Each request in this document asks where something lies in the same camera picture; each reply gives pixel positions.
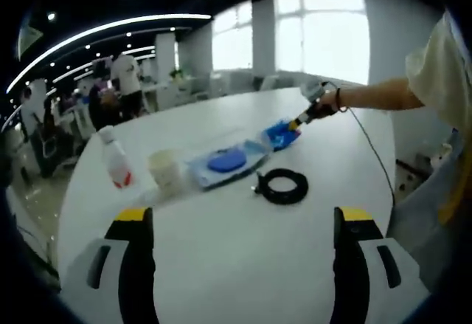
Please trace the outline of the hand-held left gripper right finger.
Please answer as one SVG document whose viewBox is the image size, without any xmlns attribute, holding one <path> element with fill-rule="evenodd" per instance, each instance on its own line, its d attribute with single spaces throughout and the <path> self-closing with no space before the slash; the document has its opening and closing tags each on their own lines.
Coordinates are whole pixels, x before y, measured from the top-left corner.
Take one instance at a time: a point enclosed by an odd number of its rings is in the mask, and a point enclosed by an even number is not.
<svg viewBox="0 0 472 324">
<path fill-rule="evenodd" d="M 335 208 L 333 245 L 331 323 L 403 323 L 429 296 L 417 262 L 367 211 Z"/>
</svg>

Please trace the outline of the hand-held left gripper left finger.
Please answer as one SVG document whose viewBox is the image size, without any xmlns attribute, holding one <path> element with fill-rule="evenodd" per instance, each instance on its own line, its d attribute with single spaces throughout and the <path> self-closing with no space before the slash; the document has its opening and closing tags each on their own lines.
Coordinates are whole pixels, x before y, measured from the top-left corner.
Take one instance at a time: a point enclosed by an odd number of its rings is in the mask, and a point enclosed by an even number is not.
<svg viewBox="0 0 472 324">
<path fill-rule="evenodd" d="M 71 263 L 62 300 L 83 323 L 157 323 L 153 248 L 153 210 L 123 210 Z"/>
</svg>

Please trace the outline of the person's right hand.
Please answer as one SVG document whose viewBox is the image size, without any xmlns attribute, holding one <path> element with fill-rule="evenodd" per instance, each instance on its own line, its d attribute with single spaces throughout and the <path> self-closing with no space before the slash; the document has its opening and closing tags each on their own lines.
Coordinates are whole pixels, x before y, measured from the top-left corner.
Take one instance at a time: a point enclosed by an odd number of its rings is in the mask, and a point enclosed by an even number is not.
<svg viewBox="0 0 472 324">
<path fill-rule="evenodd" d="M 336 102 L 337 90 L 326 91 L 319 99 L 319 117 L 325 118 L 334 115 L 338 110 Z"/>
</svg>

